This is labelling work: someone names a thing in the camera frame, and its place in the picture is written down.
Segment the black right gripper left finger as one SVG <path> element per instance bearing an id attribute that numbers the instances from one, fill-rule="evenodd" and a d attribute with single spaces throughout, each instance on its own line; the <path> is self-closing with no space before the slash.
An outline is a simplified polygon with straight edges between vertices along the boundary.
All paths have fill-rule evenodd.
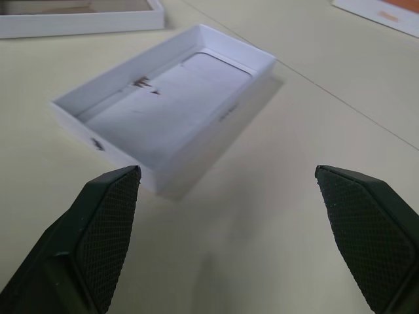
<path id="1" fill-rule="evenodd" d="M 107 313 L 132 233 L 139 166 L 87 182 L 1 291 L 2 313 Z"/>

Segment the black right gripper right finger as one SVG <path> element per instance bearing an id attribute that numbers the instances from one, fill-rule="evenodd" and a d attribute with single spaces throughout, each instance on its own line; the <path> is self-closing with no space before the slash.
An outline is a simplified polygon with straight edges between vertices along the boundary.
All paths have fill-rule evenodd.
<path id="1" fill-rule="evenodd" d="M 338 250 L 374 313 L 418 312 L 418 214 L 384 181 L 318 165 Z"/>

